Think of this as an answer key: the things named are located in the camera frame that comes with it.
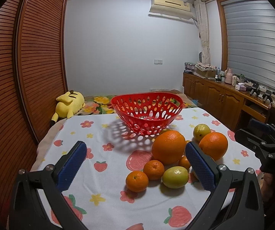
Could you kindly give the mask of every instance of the wooden counter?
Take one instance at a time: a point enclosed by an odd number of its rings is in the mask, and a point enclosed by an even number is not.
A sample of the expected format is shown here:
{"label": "wooden counter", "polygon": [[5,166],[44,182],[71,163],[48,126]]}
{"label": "wooden counter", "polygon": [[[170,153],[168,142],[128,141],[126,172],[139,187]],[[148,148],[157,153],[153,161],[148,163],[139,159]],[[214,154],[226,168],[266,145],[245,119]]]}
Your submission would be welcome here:
{"label": "wooden counter", "polygon": [[263,123],[268,121],[269,101],[263,103],[232,85],[184,73],[183,87],[186,95],[197,99],[204,110],[233,131],[246,126],[251,117]]}

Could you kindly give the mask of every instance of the red plastic basket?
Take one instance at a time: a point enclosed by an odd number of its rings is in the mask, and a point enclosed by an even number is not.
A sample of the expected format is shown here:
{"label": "red plastic basket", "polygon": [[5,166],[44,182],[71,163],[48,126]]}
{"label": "red plastic basket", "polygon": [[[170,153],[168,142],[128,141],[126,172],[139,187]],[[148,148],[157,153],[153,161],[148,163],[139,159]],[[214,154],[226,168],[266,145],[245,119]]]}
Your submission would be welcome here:
{"label": "red plastic basket", "polygon": [[119,95],[111,103],[119,117],[140,135],[159,133],[183,109],[182,99],[170,93]]}

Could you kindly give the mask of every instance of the wall outlet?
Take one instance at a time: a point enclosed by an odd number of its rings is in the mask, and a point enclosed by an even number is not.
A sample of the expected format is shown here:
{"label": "wall outlet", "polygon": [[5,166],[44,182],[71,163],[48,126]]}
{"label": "wall outlet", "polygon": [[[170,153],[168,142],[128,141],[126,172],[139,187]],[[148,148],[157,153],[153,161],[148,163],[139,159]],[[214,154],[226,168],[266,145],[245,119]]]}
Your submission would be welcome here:
{"label": "wall outlet", "polygon": [[163,64],[163,60],[155,60],[155,65],[162,65]]}

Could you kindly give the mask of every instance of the white wall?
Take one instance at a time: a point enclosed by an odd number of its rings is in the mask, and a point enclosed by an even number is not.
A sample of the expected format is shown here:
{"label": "white wall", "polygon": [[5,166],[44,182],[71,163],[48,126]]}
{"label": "white wall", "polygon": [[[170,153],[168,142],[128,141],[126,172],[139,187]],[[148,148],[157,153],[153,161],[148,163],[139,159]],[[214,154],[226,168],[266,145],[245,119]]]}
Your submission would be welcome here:
{"label": "white wall", "polygon": [[[197,62],[198,29],[148,16],[151,0],[71,0],[65,15],[68,88],[84,96],[181,89]],[[162,59],[163,65],[154,65]]]}
{"label": "white wall", "polygon": [[206,4],[209,22],[211,64],[221,68],[221,21],[217,1]]}

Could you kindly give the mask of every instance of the finger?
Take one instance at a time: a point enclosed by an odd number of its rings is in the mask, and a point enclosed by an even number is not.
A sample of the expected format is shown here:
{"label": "finger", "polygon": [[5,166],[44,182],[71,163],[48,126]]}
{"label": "finger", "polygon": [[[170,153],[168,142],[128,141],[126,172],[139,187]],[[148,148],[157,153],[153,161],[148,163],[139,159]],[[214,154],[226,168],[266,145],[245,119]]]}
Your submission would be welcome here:
{"label": "finger", "polygon": [[273,182],[273,175],[270,173],[264,173],[263,179],[268,185],[271,185]]}
{"label": "finger", "polygon": [[127,228],[126,230],[144,230],[143,223],[133,225],[133,226]]}
{"label": "finger", "polygon": [[269,199],[273,196],[273,187],[268,185],[266,181],[263,182],[263,186],[261,188],[261,195],[264,202],[269,201]]}

